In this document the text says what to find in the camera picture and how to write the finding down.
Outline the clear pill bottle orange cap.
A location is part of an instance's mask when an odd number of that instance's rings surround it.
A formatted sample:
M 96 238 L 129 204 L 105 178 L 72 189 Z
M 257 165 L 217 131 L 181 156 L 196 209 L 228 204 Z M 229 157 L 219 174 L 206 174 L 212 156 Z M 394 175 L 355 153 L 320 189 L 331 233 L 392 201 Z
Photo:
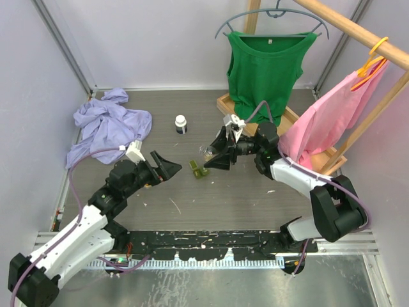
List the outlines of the clear pill bottle orange cap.
M 212 146 L 200 146 L 199 154 L 203 157 L 205 162 L 210 161 L 216 154 L 216 149 Z

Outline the green pill organizer box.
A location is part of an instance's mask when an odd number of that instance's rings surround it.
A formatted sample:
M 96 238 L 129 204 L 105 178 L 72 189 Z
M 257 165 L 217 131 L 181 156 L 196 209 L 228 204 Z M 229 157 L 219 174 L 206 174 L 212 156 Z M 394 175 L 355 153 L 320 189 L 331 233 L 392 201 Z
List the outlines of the green pill organizer box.
M 195 160 L 190 160 L 189 166 L 196 179 L 206 177 L 210 174 L 210 171 L 208 169 L 206 169 L 204 166 L 200 166 Z

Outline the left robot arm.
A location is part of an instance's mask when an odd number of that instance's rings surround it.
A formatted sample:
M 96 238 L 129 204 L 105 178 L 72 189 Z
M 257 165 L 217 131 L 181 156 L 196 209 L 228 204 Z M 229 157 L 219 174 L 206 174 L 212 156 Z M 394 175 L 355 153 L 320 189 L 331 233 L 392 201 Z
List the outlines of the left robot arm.
M 115 217 L 127 207 L 128 198 L 146 185 L 171 179 L 180 164 L 151 152 L 152 166 L 138 150 L 130 150 L 116 162 L 86 205 L 79 205 L 77 217 L 57 235 L 28 256 L 19 253 L 9 267 L 10 304 L 50 306 L 60 290 L 90 261 L 109 251 L 122 253 L 128 246 L 127 229 Z

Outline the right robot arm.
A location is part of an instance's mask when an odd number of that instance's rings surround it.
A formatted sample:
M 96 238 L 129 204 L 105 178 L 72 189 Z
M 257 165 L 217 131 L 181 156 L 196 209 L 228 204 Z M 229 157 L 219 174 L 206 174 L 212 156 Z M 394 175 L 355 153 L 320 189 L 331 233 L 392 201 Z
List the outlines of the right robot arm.
M 259 173 L 310 200 L 312 216 L 298 217 L 280 227 L 280 243 L 286 251 L 296 251 L 307 239 L 335 242 L 369 226 L 369 214 L 350 179 L 313 172 L 286 157 L 272 122 L 259 124 L 253 136 L 241 135 L 237 124 L 226 124 L 204 154 L 206 168 L 223 170 L 229 170 L 239 156 L 253 155 Z

